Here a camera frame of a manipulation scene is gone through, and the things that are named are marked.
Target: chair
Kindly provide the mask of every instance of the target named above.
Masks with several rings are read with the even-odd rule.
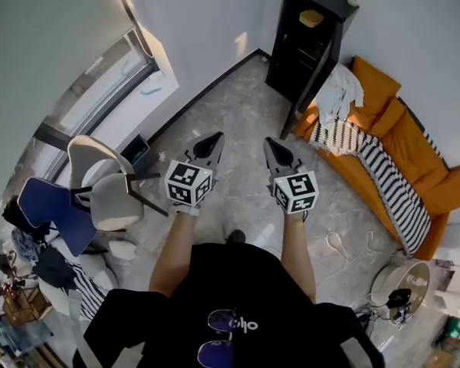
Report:
[[[90,192],[90,208],[80,204],[80,208],[90,211],[92,222],[99,230],[118,231],[132,225],[143,218],[143,205],[147,205],[158,213],[169,214],[148,199],[140,195],[140,187],[136,182],[132,165],[119,153],[105,146],[98,140],[79,135],[68,144],[70,158],[70,191],[72,205],[76,205],[75,194]],[[88,170],[97,162],[113,159],[121,169],[121,173],[114,173],[103,177],[93,186],[82,187],[82,182]],[[153,173],[143,179],[160,177]]]
[[[70,190],[38,177],[30,177],[18,197],[18,205],[28,222],[35,228],[54,222],[74,257],[80,255],[95,237],[97,230],[92,218],[76,205],[71,205]]]

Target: eyeglasses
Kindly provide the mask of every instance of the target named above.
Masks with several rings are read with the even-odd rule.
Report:
[[[234,344],[233,330],[237,327],[237,314],[233,310],[214,310],[208,316],[208,325],[221,333],[229,333],[228,340],[212,340],[198,350],[198,362],[205,368],[232,368]]]

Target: floor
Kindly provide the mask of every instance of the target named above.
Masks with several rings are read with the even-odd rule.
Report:
[[[201,133],[221,130],[225,148],[218,168],[218,183],[202,204],[196,226],[197,242],[223,242],[233,229],[240,228],[247,242],[274,255],[281,254],[282,211],[266,189],[268,171],[262,151],[266,136],[278,136],[290,104],[265,84],[267,65],[253,57],[236,72],[209,91],[182,115],[153,145],[165,161],[158,169],[165,173],[171,159],[180,158],[183,144]],[[392,259],[396,243],[376,220],[360,197],[303,140],[290,137],[304,163],[315,171],[320,195],[306,222],[308,251],[314,265],[318,302],[327,301],[351,307],[364,304],[376,274]],[[162,180],[148,182],[143,194],[169,207]],[[137,244],[136,258],[121,261],[107,255],[107,263],[118,277],[120,286],[138,291],[147,288],[155,261],[163,246],[173,215],[163,218],[147,209],[142,222],[134,225],[127,238]],[[374,234],[366,249],[366,234]],[[326,243],[329,231],[337,232],[348,255],[344,261]],[[388,367],[421,366],[429,355],[429,343],[443,315],[434,301],[434,290],[445,277],[445,270],[432,267],[432,282],[425,306],[408,326],[398,331],[378,320],[372,339],[376,345],[393,340],[384,355]],[[50,325],[56,329],[52,347],[69,363],[74,345],[60,341],[67,327],[66,318],[52,314]]]

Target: white wall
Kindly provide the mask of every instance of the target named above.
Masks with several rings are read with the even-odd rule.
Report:
[[[152,136],[195,95],[259,48],[264,0],[132,0],[136,19],[158,41],[179,89],[154,110]]]
[[[264,22],[261,47],[271,53],[281,0],[265,4],[274,20]],[[402,84],[399,96],[459,165],[460,0],[361,0],[341,48],[343,60],[355,54]]]

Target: blue chair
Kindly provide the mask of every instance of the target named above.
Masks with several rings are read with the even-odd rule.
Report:
[[[70,204],[70,190],[38,177],[30,177],[18,197],[18,205],[29,223],[38,227],[54,222],[73,256],[77,257],[94,239],[97,229],[88,212]]]

